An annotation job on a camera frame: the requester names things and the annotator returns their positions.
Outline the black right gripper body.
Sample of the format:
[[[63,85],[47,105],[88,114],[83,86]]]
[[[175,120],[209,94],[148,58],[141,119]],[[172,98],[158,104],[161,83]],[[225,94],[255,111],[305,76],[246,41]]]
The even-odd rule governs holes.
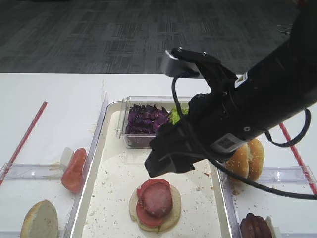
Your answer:
[[[150,177],[188,172],[203,159],[223,163],[246,144],[250,100],[245,96],[197,94],[188,105],[187,115],[175,125],[162,125],[150,142],[145,161]]]

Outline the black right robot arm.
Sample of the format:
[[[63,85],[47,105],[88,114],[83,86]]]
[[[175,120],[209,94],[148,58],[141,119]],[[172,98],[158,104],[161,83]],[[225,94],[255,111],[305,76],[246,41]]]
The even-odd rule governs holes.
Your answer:
[[[255,137],[317,100],[317,3],[295,20],[290,38],[241,77],[219,60],[174,48],[171,54],[196,65],[180,78],[201,75],[210,87],[195,95],[177,124],[162,125],[145,161],[150,177],[185,173],[199,160],[221,163]]]

